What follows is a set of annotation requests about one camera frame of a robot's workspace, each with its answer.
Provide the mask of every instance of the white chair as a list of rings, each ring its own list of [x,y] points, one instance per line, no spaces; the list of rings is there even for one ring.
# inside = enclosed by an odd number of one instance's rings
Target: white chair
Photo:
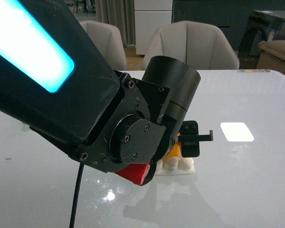
[[[116,26],[93,20],[80,24],[113,70],[127,70],[124,46]]]
[[[196,70],[239,69],[239,60],[216,26],[180,21],[158,28],[143,59],[145,70],[153,56],[168,56]]]

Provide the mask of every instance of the white table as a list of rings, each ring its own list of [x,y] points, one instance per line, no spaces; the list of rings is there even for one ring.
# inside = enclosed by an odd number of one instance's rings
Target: white table
[[[196,175],[140,187],[85,167],[75,227],[285,228],[285,76],[199,73],[186,120],[214,141],[200,143]],[[254,141],[227,141],[222,122],[245,123]],[[0,228],[68,227],[78,166],[0,112]]]

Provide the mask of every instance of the glowing cyan light strip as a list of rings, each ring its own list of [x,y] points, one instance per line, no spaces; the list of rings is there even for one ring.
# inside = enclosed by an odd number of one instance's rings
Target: glowing cyan light strip
[[[17,0],[0,0],[0,55],[51,93],[75,69],[69,55]]]

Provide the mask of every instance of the black plastic clip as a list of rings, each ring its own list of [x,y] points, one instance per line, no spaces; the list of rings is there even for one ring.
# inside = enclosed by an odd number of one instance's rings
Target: black plastic clip
[[[199,126],[196,121],[184,121],[180,128],[178,142],[181,142],[181,155],[184,158],[193,158],[200,155],[200,142],[213,141],[213,132],[199,135]]]

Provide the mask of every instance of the wooden floor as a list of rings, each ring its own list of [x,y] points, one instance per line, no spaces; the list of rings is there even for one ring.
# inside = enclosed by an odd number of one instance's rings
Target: wooden floor
[[[131,46],[125,47],[124,52],[127,58],[128,70],[142,70],[143,56],[136,54],[136,48]]]

